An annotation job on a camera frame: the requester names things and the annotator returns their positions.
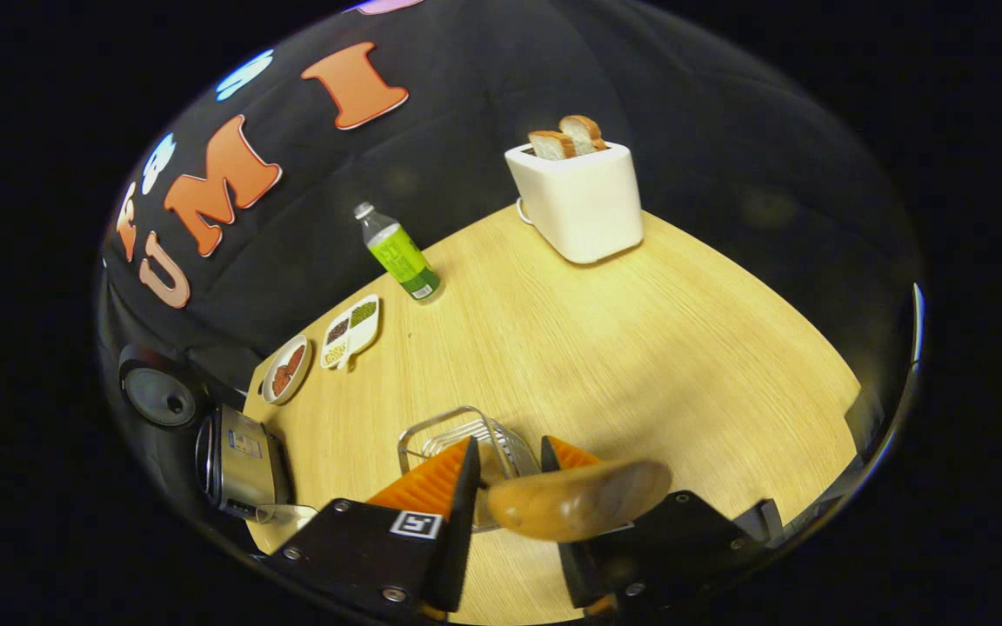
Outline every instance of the screw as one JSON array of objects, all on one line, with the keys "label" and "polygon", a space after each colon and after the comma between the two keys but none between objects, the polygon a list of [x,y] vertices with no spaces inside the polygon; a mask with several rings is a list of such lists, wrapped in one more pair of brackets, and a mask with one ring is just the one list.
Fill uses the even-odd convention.
[{"label": "screw", "polygon": [[385,596],[386,600],[391,603],[403,603],[409,596],[402,590],[398,590],[397,587],[385,587],[381,591],[381,595]]}]

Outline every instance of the toast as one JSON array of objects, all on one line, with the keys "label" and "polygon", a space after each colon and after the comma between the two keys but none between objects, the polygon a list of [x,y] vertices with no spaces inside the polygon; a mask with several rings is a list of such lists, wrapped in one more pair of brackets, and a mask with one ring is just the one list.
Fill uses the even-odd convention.
[{"label": "toast", "polygon": [[537,157],[540,158],[562,160],[577,155],[574,140],[564,132],[536,130],[529,132],[528,140],[532,143],[532,150],[536,151]]},{"label": "toast", "polygon": [[605,149],[601,138],[601,128],[585,115],[567,115],[559,120],[559,129],[574,142],[574,149],[580,155],[595,153]]}]

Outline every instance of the wire rack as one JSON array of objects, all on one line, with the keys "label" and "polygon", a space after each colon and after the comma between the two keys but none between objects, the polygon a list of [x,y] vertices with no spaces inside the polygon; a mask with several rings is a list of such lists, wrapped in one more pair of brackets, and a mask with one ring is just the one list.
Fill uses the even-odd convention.
[{"label": "wire rack", "polygon": [[[468,423],[458,425],[458,427],[451,429],[449,432],[443,432],[428,439],[420,447],[420,451],[410,451],[409,441],[415,433],[424,431],[426,428],[431,428],[434,425],[454,420],[458,416],[465,415],[465,413],[474,413],[477,417],[468,421]],[[402,475],[412,471],[409,457],[429,459],[438,455],[450,447],[450,445],[455,445],[468,437],[474,437],[479,444],[489,445],[493,448],[498,460],[501,461],[501,469],[504,472],[505,478],[530,476],[533,473],[540,472],[540,466],[536,463],[536,457],[532,456],[532,450],[516,433],[509,431],[509,429],[506,429],[496,420],[486,418],[478,409],[470,406],[462,406],[422,421],[422,423],[413,425],[407,431],[401,433],[401,440],[397,445],[397,453],[401,461]],[[479,498],[478,503],[482,504],[484,500],[484,498]],[[492,531],[494,528],[497,528],[497,524],[494,524],[492,520],[485,519],[482,507],[478,507],[478,514],[480,515],[476,516],[476,523],[472,525],[474,531]]]}]

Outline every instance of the table surface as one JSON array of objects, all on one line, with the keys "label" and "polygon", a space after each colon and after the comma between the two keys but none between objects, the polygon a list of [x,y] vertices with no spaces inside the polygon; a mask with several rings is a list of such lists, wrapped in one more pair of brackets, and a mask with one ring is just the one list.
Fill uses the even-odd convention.
[{"label": "table surface", "polygon": [[[303,330],[318,352],[331,320],[381,296],[379,336],[349,370],[313,364],[296,395],[271,406],[259,388],[274,358],[263,362],[243,412],[286,444],[298,503],[369,499],[401,476],[406,428],[471,405],[537,458],[552,435],[603,459],[662,460],[671,491],[728,518],[764,498],[784,524],[803,512],[855,456],[846,411],[858,380],[752,273],[652,214],[643,225],[639,246],[576,265],[506,207],[425,250],[446,282],[432,304],[383,273]],[[454,425],[418,433],[413,448]],[[249,528],[267,552],[289,536]],[[554,544],[473,536],[454,622],[579,616]]]}]

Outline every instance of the green label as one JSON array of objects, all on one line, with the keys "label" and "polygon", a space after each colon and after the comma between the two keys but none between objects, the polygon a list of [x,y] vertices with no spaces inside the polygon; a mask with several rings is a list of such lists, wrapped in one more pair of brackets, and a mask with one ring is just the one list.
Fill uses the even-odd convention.
[{"label": "green label", "polygon": [[[426,297],[431,289],[439,287],[439,277],[404,228],[398,228],[392,236],[371,247],[370,252],[413,297]],[[425,285],[430,286],[425,289],[428,293],[417,295]]]}]

